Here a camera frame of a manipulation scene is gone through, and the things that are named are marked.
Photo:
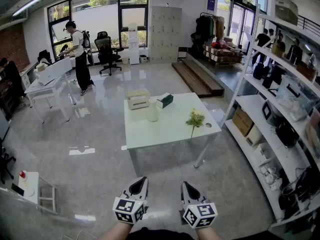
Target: black pants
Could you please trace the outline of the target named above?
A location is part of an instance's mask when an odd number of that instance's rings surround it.
[[[94,83],[90,78],[86,52],[83,52],[79,57],[75,57],[75,75],[82,91]]]
[[[260,55],[260,62],[263,64],[265,60],[265,55],[261,52],[258,52],[256,55],[252,57],[252,65],[256,64],[257,58]]]

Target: white shirt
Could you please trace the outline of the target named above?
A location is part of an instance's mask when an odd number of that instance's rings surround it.
[[[72,46],[78,46],[77,49],[75,49],[73,51],[75,57],[79,57],[84,53],[85,49],[82,46],[83,42],[84,42],[84,34],[82,34],[81,31],[73,32],[73,34],[72,34]]]

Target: office chair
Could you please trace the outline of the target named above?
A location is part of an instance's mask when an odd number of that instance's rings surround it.
[[[12,174],[8,170],[7,165],[11,160],[16,161],[16,158],[14,158],[13,156],[9,158],[9,155],[6,153],[6,149],[2,146],[2,143],[0,145],[1,145],[0,175],[1,175],[2,184],[5,184],[5,181],[4,181],[5,171],[10,175],[12,180],[15,178],[12,176]]]
[[[118,55],[118,52],[123,51],[123,48],[112,48],[111,47],[111,37],[108,36],[108,33],[106,31],[99,32],[96,40],[94,40],[94,43],[96,47],[98,48],[99,54],[98,58],[99,61],[102,64],[108,64],[108,66],[104,66],[102,70],[100,70],[100,74],[102,71],[110,69],[109,76],[111,76],[111,68],[117,68],[122,70],[120,66],[117,66],[115,62],[116,60],[119,60],[121,58],[120,55]]]
[[[43,50],[39,52],[38,62],[40,63],[41,59],[46,59],[48,63],[52,64],[50,52]]]

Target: brick wall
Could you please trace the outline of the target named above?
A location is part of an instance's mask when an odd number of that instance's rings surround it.
[[[30,64],[22,23],[0,31],[0,60],[3,57],[13,61],[19,71]]]

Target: red object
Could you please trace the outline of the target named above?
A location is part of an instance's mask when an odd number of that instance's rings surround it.
[[[25,174],[24,171],[20,171],[20,177],[21,177],[21,178],[25,178],[25,177],[26,177],[26,174]]]

